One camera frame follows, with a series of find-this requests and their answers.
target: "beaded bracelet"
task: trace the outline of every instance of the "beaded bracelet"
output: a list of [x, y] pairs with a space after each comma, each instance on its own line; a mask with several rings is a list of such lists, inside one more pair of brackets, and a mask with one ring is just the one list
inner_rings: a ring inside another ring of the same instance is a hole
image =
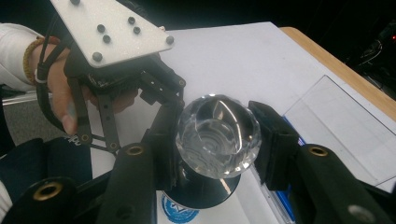
[[[32, 54], [33, 50], [35, 50], [35, 48], [37, 48], [38, 46], [42, 45], [44, 43], [45, 38], [38, 36], [36, 38], [36, 40], [34, 42], [32, 42], [26, 49], [26, 51], [24, 52], [23, 55], [23, 71], [26, 75], [26, 77], [33, 83], [36, 84], [35, 82], [35, 74], [32, 73], [32, 71], [30, 70], [30, 66], [29, 66], [29, 58], [30, 55]], [[61, 41], [55, 37], [55, 36], [51, 36], [49, 38], [49, 44], [53, 44], [53, 45], [58, 45]]]

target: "dark background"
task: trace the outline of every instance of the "dark background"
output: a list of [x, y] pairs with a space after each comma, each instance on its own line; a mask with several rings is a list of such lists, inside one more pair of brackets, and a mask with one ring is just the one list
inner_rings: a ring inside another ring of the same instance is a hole
[[[0, 1], [0, 22], [20, 23], [41, 34], [47, 30], [54, 12], [50, 0]], [[354, 69], [361, 63], [359, 57], [363, 52], [375, 42], [381, 31], [392, 20], [396, 20], [396, 0], [135, 0], [135, 2], [147, 11], [152, 23], [163, 25], [167, 30], [258, 21], [271, 21], [279, 27], [292, 26]], [[396, 64], [395, 41], [391, 44], [387, 50], [384, 50], [386, 54], [381, 52], [381, 57], [376, 58], [376, 64], [386, 62], [387, 65], [381, 66], [387, 67], [390, 76], [390, 79], [381, 82], [389, 83], [396, 80], [396, 69], [392, 67], [392, 64]], [[362, 69], [367, 70], [361, 67], [355, 70], [363, 74]]]

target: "gray floor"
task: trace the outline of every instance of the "gray floor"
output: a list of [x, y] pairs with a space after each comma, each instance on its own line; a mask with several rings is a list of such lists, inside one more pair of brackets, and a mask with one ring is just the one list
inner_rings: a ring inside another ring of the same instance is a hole
[[4, 113], [16, 145], [33, 138], [49, 141], [66, 135], [44, 117], [35, 99], [35, 92], [4, 100]]

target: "crystal glass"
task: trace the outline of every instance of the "crystal glass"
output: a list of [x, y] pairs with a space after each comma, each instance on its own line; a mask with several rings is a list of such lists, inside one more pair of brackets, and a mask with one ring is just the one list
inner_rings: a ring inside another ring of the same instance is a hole
[[260, 125], [250, 110], [225, 95], [203, 96], [180, 115], [177, 148], [200, 175], [240, 175], [256, 159], [261, 142]]

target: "blue logo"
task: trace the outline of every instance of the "blue logo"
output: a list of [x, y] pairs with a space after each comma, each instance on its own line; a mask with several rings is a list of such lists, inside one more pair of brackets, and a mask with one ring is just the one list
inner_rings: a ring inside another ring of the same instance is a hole
[[174, 223], [187, 223], [193, 220], [199, 213], [199, 210], [192, 210], [182, 207], [170, 201], [165, 195], [162, 199], [163, 211], [168, 219]]

